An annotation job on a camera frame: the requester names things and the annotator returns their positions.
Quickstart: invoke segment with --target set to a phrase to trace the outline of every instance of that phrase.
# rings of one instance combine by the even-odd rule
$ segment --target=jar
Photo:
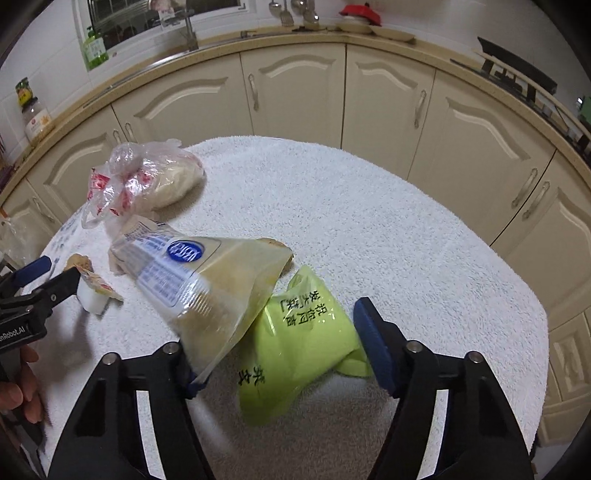
[[[16,86],[18,104],[22,107],[22,118],[29,143],[34,148],[53,129],[51,115],[35,96],[25,77]]]

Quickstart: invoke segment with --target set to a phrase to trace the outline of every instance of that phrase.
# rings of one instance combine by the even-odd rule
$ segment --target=plastic bag
[[[190,237],[140,216],[109,250],[179,335],[199,384],[248,330],[291,255],[266,240]]]
[[[45,247],[42,238],[38,226],[23,218],[3,218],[0,222],[0,248],[16,262],[16,267],[24,267],[39,258]]]
[[[117,145],[109,161],[90,172],[82,226],[146,215],[183,198],[203,178],[203,164],[180,146],[179,140]]]
[[[330,368],[372,375],[353,323],[310,267],[273,295],[240,343],[242,415],[261,425],[284,414],[300,391]]]

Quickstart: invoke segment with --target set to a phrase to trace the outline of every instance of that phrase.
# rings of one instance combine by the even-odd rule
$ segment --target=finger
[[[33,350],[30,346],[25,345],[21,347],[21,360],[32,364],[39,360],[39,354]]]
[[[21,389],[14,383],[0,382],[0,410],[12,410],[21,403]]]
[[[21,387],[25,400],[31,401],[33,399],[33,395],[37,391],[37,379],[33,374],[33,370],[31,370],[31,367],[29,367],[28,364],[22,365],[21,378],[18,384]]]
[[[41,399],[39,394],[35,393],[33,399],[25,403],[23,407],[25,418],[31,423],[37,423],[43,419],[43,407],[41,406]]]

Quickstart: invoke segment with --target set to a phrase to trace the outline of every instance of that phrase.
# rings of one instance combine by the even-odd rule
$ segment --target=round table
[[[435,353],[482,352],[532,445],[545,393],[547,319],[525,283],[461,220],[406,181],[341,150],[262,137],[218,138],[188,150],[202,158],[206,181],[162,210],[161,220],[188,235],[278,239],[295,260],[277,290],[307,264],[350,315],[355,300],[368,296],[385,320]],[[35,365],[49,419],[45,465],[103,354],[147,355],[175,339],[133,281],[109,272],[105,228],[85,231],[79,216],[46,248],[55,272],[70,254],[88,255],[125,302],[111,301],[96,317],[72,297],[47,321]],[[189,402],[219,480],[366,478],[397,405],[375,379],[331,373],[286,415],[253,428],[241,419],[237,381],[231,352]],[[445,400],[440,392],[421,476],[437,461]],[[144,395],[139,409],[148,465],[163,477]]]

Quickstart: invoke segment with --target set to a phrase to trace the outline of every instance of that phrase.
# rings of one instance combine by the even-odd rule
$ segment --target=cabinet door
[[[347,46],[343,150],[406,179],[434,78],[423,63]]]
[[[504,105],[437,72],[408,181],[490,244],[523,205],[554,150]]]
[[[591,309],[550,332],[548,394],[538,434],[542,445],[570,442],[591,410]]]
[[[209,60],[155,80],[113,103],[130,141],[252,135],[240,55]]]
[[[12,191],[2,209],[26,232],[25,247],[32,257],[39,257],[61,223],[45,205],[26,179]]]
[[[110,106],[84,121],[27,174],[39,198],[65,222],[86,201],[90,169],[109,160],[121,127]]]
[[[255,135],[340,148],[344,45],[262,48],[241,57]]]
[[[544,445],[573,439],[591,408],[591,191],[556,152],[538,186],[492,244],[548,314]]]
[[[550,331],[591,306],[591,190],[562,154],[492,249],[536,294]]]

